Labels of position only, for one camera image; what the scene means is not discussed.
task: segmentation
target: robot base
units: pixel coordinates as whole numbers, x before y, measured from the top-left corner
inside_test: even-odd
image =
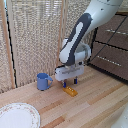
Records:
[[[128,128],[128,104],[119,119],[111,126],[111,128]]]

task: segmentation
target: blue mug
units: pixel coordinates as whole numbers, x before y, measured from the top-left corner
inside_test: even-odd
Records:
[[[52,78],[46,73],[39,73],[37,75],[37,88],[41,91],[47,90],[51,86],[52,82]]]

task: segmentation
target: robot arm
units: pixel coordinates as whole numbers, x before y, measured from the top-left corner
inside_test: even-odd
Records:
[[[75,52],[83,36],[90,31],[108,22],[118,11],[123,0],[92,0],[78,19],[71,35],[60,51],[60,61],[71,66],[84,60],[87,51]]]

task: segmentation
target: wood grain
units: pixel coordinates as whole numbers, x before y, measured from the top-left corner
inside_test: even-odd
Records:
[[[1,94],[0,107],[14,102],[34,106],[41,117],[41,128],[111,128],[128,102],[128,86],[91,67],[78,78],[68,79],[68,86],[78,92],[75,97],[63,92],[53,78],[52,86],[39,91],[33,82]]]

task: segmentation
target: white plate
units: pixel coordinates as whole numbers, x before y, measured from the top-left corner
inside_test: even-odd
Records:
[[[40,115],[31,105],[13,103],[0,109],[0,128],[39,128]]]

